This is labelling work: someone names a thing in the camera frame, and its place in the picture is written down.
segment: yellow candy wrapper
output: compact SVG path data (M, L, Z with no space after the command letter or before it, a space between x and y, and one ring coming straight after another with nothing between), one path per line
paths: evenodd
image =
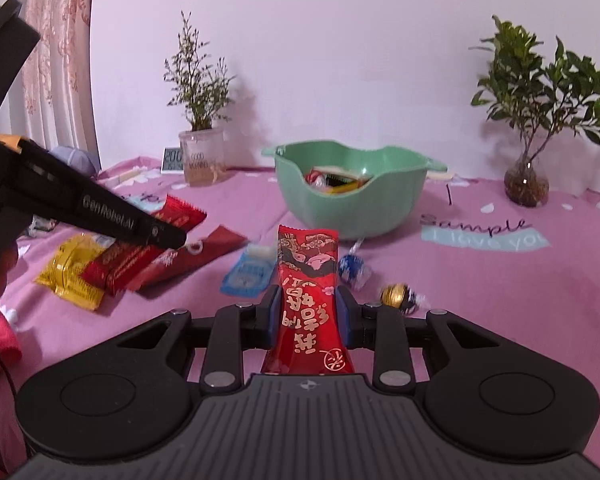
M80 273L91 260L100 256L106 246L90 235L69 238L58 247L55 256L34 280L48 286L57 296L86 310L96 310L104 291L85 282Z

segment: white wall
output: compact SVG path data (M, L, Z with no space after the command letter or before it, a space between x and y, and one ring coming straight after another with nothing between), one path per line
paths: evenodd
M516 137L485 125L485 110L468 104L487 61L468 48L491 35L491 15L537 32L547 54L558 34L600 64L600 0L93 0L104 167L159 155L186 129L181 111L165 106L171 93L162 81L181 9L238 76L228 133L233 160L250 149L242 163L262 162L263 145L335 138L400 144L466 176L499 178L518 153ZM584 146L568 134L550 146L554 187L600 187L600 150Z

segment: blue wrapped chocolate ball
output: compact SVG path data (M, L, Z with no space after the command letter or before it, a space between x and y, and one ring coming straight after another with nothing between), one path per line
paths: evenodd
M338 261L338 275L345 284L354 290L359 290L371 277L371 269L360 256L349 253Z

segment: pink curtain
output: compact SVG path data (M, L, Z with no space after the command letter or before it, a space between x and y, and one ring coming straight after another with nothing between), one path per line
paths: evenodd
M97 155L89 33L91 0L27 0L25 20L42 40L24 65L28 136L50 150L72 146Z

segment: potted plant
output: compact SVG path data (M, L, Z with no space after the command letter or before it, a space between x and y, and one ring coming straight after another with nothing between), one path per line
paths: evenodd
M182 31L178 34L178 51L171 61L164 60L164 80L173 83L174 97L168 106L184 105L190 130L181 132L185 179L190 186L218 181L224 168L222 130L214 127L216 120L229 120L222 114L229 98L229 83L224 58L216 65L208 63L203 53L208 42L200 41L199 32L189 25L191 13L182 16Z
M523 151L504 176L505 189L513 202L535 207L548 198L538 155L549 140L570 131L600 146L600 70L590 57L565 50L557 36L555 59L545 64L534 50L542 44L535 34L497 16L493 21L495 35L474 47L493 53L493 60L471 104L489 105L488 119L508 121L520 136Z

